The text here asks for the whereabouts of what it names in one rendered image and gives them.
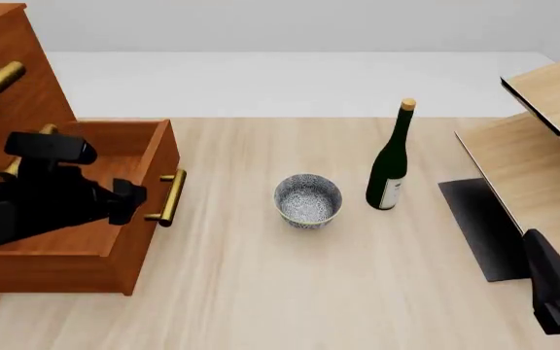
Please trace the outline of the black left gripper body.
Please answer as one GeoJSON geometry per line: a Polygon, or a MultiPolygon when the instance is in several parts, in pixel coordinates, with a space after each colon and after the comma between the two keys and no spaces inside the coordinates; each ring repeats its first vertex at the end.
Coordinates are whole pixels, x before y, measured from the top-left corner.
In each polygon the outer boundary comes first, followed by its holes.
{"type": "Polygon", "coordinates": [[[60,191],[66,224],[87,224],[108,218],[115,195],[82,175],[67,178],[60,191]]]}

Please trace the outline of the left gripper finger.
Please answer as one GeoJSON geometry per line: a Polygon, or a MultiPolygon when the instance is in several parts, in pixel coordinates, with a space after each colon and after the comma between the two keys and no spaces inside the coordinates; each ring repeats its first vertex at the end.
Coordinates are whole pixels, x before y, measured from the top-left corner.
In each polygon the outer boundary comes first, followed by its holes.
{"type": "Polygon", "coordinates": [[[129,204],[115,204],[109,209],[108,222],[113,226],[124,226],[129,224],[136,207],[129,204]]]}
{"type": "Polygon", "coordinates": [[[125,179],[113,180],[113,193],[121,209],[137,209],[147,200],[147,189],[125,179]]]}

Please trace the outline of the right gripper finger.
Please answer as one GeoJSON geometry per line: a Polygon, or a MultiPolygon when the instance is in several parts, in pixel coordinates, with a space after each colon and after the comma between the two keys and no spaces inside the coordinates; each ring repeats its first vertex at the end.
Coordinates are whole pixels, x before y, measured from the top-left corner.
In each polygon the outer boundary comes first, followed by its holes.
{"type": "Polygon", "coordinates": [[[528,229],[523,244],[531,272],[533,304],[560,309],[560,255],[537,229],[528,229]]]}

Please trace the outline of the dark green wine bottle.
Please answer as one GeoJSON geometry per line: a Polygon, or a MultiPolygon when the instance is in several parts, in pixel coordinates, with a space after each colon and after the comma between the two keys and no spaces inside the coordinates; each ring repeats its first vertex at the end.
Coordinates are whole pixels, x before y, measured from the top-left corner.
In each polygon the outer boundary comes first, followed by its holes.
{"type": "Polygon", "coordinates": [[[391,137],[371,168],[366,201],[374,209],[389,210],[398,203],[407,174],[406,138],[415,106],[413,98],[402,100],[391,137]]]}

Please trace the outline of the pale wood shelf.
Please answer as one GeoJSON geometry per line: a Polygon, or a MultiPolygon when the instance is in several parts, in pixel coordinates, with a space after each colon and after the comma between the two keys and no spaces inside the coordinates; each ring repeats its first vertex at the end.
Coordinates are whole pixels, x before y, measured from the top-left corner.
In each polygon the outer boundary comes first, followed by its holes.
{"type": "Polygon", "coordinates": [[[525,113],[456,133],[519,232],[537,229],[560,256],[560,62],[501,84],[525,113]]]}

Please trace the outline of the blue patterned bowl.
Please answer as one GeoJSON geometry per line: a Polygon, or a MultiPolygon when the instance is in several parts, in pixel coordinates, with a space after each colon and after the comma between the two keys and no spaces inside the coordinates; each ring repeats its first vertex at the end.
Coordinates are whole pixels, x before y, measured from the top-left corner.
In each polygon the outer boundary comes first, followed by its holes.
{"type": "Polygon", "coordinates": [[[282,180],[273,192],[274,206],[291,227],[319,229],[341,210],[340,189],[318,174],[294,174],[282,180]]]}

